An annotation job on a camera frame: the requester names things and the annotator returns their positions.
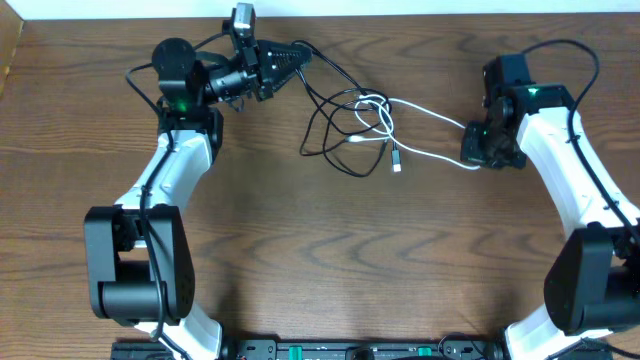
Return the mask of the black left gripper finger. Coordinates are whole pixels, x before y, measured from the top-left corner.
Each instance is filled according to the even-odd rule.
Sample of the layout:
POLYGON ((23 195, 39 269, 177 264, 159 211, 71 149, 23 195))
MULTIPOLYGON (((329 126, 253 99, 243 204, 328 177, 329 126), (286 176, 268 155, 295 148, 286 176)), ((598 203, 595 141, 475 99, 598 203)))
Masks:
POLYGON ((308 47, 295 44, 259 40, 260 64, 271 70, 296 70, 311 62, 308 47))
POLYGON ((287 65, 283 68, 269 68, 264 75, 264 85, 268 89, 269 95, 274 95, 289 80, 291 80, 299 70, 304 70, 308 63, 287 65))

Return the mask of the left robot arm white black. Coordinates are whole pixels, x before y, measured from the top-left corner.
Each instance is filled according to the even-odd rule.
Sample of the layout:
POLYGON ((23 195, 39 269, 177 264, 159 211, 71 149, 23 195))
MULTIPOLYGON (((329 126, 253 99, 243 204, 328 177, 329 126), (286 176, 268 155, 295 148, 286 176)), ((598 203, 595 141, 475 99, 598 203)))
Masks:
POLYGON ((301 45, 232 39, 234 55, 181 38, 156 46, 150 68, 161 97, 157 149, 134 185, 84 219, 91 308, 146 332, 175 359, 234 359, 237 347, 195 301, 195 270, 182 215, 222 145, 219 103, 271 98, 312 57, 301 45))

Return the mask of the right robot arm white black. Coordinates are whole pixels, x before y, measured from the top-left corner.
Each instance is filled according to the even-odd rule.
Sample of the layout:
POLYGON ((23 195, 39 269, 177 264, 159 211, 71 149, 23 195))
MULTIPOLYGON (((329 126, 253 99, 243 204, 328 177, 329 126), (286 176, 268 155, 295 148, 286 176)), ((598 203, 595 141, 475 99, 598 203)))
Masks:
POLYGON ((483 67, 487 115, 467 125, 462 161, 488 169, 532 163, 566 242, 543 286, 544 302, 509 325, 493 358, 591 358, 602 338, 639 323, 639 209, 608 174, 560 84, 537 84, 522 54, 483 67))

